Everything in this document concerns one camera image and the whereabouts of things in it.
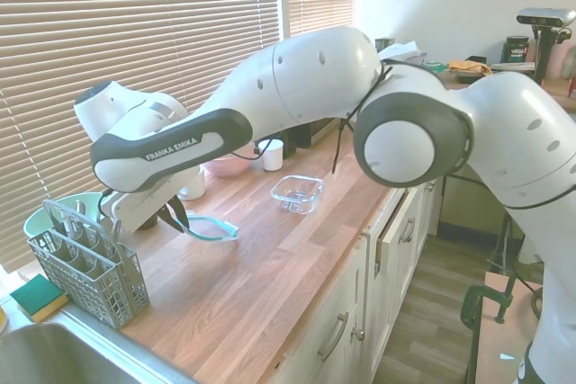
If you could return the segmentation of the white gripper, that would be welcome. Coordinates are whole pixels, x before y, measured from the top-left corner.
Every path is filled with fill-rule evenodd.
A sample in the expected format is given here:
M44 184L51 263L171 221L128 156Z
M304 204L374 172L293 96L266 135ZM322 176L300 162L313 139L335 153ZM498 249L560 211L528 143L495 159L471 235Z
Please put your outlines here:
M135 232L153 216L158 216L174 230L183 233L185 207L179 199L173 199L181 190L181 175L167 177L144 192L111 192L100 201L100 211L112 222L119 221L126 232ZM169 209L162 209L169 202Z

